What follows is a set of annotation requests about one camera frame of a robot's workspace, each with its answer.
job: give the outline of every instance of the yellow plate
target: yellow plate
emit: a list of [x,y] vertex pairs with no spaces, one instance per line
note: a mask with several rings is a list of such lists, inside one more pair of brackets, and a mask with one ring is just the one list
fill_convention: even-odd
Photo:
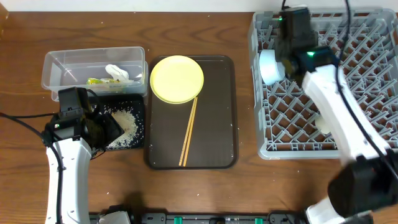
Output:
[[203,86],[203,71],[196,61],[184,56],[161,60],[150,74],[150,87],[166,103],[185,103],[196,97]]

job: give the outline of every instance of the green clip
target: green clip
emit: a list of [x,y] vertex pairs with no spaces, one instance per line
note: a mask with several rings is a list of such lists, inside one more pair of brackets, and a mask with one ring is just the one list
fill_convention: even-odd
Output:
[[174,217],[174,224],[182,224],[182,217]]
[[254,219],[254,224],[262,224],[262,218],[255,218]]

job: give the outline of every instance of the wooden chopsticks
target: wooden chopsticks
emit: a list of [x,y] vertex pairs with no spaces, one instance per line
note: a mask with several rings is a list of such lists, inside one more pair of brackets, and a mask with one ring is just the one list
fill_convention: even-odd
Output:
[[182,150],[181,150],[181,157],[180,157],[180,164],[182,164],[183,158],[184,158],[184,163],[183,166],[187,164],[187,157],[188,157],[188,151],[189,151],[189,144],[191,142],[191,135],[192,135],[192,128],[193,128],[193,120],[195,119],[195,112],[197,110],[197,103],[198,103],[198,98],[195,97],[193,99],[193,104],[192,104],[192,109],[191,109],[191,115],[189,116],[189,121],[188,121],[188,126],[187,126],[187,132],[185,133],[185,139],[184,139],[184,144],[182,145]]

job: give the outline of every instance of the green light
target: green light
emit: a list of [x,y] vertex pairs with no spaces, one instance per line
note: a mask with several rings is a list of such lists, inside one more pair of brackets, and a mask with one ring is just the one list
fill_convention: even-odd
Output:
[[315,52],[307,52],[307,55],[313,57],[313,55],[315,55]]

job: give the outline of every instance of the wooden table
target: wooden table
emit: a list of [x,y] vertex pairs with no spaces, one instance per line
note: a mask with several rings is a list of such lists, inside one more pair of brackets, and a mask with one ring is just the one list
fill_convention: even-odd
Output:
[[[265,161],[257,155],[247,34],[252,13],[12,12],[0,41],[0,111],[58,110],[40,86],[52,50],[141,46],[159,55],[227,55],[236,72],[239,160],[227,170],[153,171],[142,150],[108,152],[90,163],[89,209],[130,204],[135,213],[267,213],[300,210],[326,195],[337,160]],[[43,130],[49,118],[27,122]],[[49,165],[40,140],[0,119],[0,222],[43,223]],[[377,212],[376,223],[397,223],[398,207]]]

